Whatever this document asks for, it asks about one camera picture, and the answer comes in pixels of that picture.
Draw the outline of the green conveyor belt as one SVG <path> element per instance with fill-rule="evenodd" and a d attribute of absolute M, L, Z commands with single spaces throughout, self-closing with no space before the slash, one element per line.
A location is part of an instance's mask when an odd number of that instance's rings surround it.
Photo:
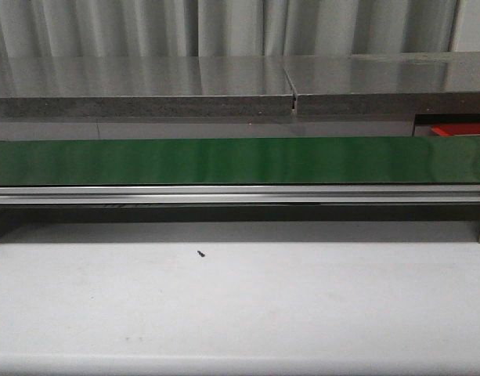
<path fill-rule="evenodd" d="M 0 141 L 0 186 L 480 183 L 480 136 Z"/>

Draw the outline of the left grey stone countertop slab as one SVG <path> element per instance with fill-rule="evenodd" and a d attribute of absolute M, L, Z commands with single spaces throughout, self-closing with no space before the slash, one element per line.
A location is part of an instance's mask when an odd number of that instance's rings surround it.
<path fill-rule="evenodd" d="M 0 59 L 0 118 L 287 116 L 293 108 L 274 58 Z"/>

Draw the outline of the grey stone countertop slab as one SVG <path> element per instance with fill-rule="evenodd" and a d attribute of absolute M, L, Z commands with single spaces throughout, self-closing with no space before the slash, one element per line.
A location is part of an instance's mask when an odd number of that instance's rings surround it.
<path fill-rule="evenodd" d="M 274 58 L 0 59 L 0 118 L 287 116 L 293 108 Z"/>
<path fill-rule="evenodd" d="M 480 52 L 292 56 L 301 116 L 480 114 Z"/>

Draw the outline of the red plastic tray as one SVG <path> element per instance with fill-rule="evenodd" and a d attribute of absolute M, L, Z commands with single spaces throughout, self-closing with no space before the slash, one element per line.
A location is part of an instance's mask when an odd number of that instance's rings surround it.
<path fill-rule="evenodd" d="M 480 136 L 480 122 L 437 124 L 431 131 L 438 136 Z"/>

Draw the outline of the right grey stone countertop slab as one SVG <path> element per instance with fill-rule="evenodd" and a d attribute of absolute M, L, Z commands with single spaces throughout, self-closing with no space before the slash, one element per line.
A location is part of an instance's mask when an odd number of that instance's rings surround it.
<path fill-rule="evenodd" d="M 480 114 L 480 52 L 292 56 L 301 116 Z"/>

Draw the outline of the grey pleated curtain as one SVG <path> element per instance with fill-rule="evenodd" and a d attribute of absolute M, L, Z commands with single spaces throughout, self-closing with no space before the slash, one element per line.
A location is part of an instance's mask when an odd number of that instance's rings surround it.
<path fill-rule="evenodd" d="M 456 1 L 0 1 L 0 58 L 446 52 Z"/>

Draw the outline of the aluminium conveyor frame rail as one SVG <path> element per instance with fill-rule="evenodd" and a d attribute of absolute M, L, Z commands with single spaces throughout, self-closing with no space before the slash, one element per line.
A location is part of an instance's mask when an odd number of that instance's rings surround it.
<path fill-rule="evenodd" d="M 480 184 L 0 187 L 18 204 L 480 204 Z"/>

